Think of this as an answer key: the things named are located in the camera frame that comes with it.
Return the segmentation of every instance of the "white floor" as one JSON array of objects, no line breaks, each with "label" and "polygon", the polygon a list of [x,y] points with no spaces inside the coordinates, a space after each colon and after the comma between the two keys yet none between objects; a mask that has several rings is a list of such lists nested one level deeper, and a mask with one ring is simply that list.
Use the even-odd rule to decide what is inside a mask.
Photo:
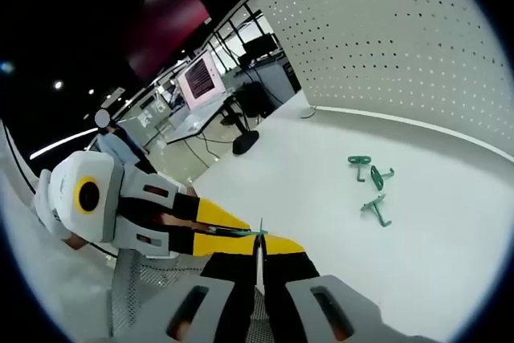
[{"label": "white floor", "polygon": [[[223,126],[220,121],[223,119],[218,114],[213,121],[205,128],[203,134],[209,140],[226,141],[228,144],[219,144],[215,142],[207,142],[209,151],[222,157],[223,154],[232,151],[231,142],[240,134],[240,131],[232,126]],[[256,118],[248,118],[248,124],[251,129],[257,126]],[[212,166],[218,158],[207,151],[206,143],[202,136],[193,137],[189,140],[180,141],[172,145],[166,144],[166,138],[170,137],[173,127],[169,125],[162,130],[162,136],[157,137],[149,146],[149,160],[153,167],[158,171],[170,176],[176,181],[190,186],[198,177],[200,177],[208,168]],[[201,162],[194,154],[195,152],[203,162]]]}]

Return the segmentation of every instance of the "person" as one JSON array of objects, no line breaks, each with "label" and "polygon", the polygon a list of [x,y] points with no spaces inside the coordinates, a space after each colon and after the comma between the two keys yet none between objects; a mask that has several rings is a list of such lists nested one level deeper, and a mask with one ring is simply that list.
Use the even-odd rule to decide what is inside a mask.
[{"label": "person", "polygon": [[98,146],[102,153],[107,153],[121,164],[134,164],[147,174],[157,171],[146,157],[148,150],[141,148],[130,134],[116,122],[110,121],[105,128],[98,129]]}]

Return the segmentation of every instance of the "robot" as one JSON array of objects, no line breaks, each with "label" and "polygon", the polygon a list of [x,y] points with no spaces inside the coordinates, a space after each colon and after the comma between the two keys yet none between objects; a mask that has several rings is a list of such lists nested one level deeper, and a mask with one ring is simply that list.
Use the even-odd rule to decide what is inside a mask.
[{"label": "robot", "polygon": [[[98,341],[244,341],[257,275],[275,341],[431,341],[384,325],[377,305],[336,277],[320,276],[298,243],[252,231],[209,200],[180,194],[165,178],[107,154],[74,152],[53,172],[43,170],[35,208],[60,239],[74,233],[143,255],[210,256],[200,276],[179,280],[144,304],[125,334]],[[159,220],[163,212],[208,227],[167,226]]]}]

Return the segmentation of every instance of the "black ceiling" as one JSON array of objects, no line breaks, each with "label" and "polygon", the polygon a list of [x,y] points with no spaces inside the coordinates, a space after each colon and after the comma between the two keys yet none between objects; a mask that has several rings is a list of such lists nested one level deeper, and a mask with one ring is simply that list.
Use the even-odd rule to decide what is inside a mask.
[{"label": "black ceiling", "polygon": [[[24,155],[93,127],[92,112],[113,89],[131,96],[144,86],[120,51],[123,29],[143,1],[1,0],[0,60],[16,67],[0,77],[1,117]],[[182,48],[196,48],[239,0],[202,1],[212,22],[172,53],[171,63]],[[64,82],[58,91],[56,80]]]}]

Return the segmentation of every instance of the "yellow circle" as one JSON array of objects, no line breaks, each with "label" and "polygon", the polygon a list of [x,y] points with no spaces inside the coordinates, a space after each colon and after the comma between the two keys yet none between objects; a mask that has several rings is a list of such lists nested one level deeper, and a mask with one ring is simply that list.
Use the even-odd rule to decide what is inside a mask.
[{"label": "yellow circle", "polygon": [[80,190],[82,189],[82,186],[84,186],[86,183],[88,182],[92,182],[93,184],[95,184],[97,187],[98,187],[98,184],[96,183],[96,180],[95,178],[91,177],[91,176],[86,176],[86,177],[82,177],[80,179],[80,181],[77,183],[77,185],[75,185],[75,193],[74,193],[74,202],[75,202],[75,207],[79,210],[79,212],[81,212],[82,214],[92,214],[95,209],[93,210],[85,210],[82,205],[80,205]]}]

